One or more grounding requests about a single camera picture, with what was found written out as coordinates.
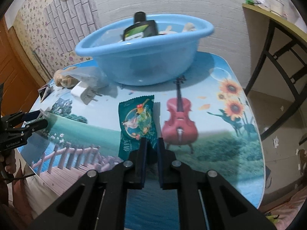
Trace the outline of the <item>person's left hand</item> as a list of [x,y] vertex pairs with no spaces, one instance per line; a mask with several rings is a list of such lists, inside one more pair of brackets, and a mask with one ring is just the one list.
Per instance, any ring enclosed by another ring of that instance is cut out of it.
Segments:
[[16,172],[15,150],[5,151],[1,153],[1,176],[6,182],[14,179]]

